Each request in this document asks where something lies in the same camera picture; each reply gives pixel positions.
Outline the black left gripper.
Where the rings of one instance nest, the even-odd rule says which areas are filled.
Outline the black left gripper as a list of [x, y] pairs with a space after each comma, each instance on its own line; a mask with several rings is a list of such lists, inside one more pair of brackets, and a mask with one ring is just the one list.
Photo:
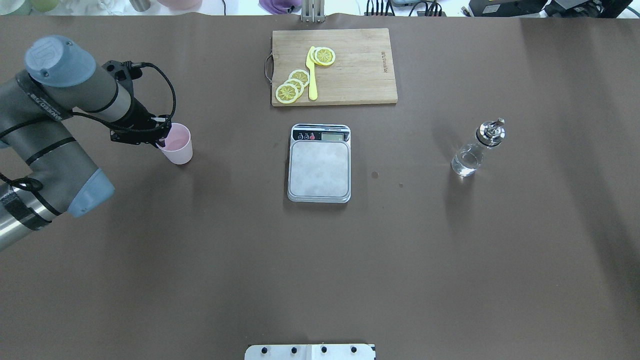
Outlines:
[[169, 132], [168, 114], [149, 114], [129, 127], [110, 130], [110, 141], [129, 145], [148, 144], [153, 147], [165, 147]]

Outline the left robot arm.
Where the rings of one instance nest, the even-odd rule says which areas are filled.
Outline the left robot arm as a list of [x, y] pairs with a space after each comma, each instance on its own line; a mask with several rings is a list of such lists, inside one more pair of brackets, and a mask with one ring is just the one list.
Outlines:
[[154, 64], [110, 60], [99, 66], [62, 35], [37, 39], [25, 68], [1, 85], [1, 147], [30, 168], [24, 177], [1, 176], [1, 248], [42, 230], [61, 214], [87, 214], [114, 193], [114, 185], [64, 126], [84, 117], [104, 125], [114, 142], [164, 146], [175, 109], [149, 112], [133, 81]]

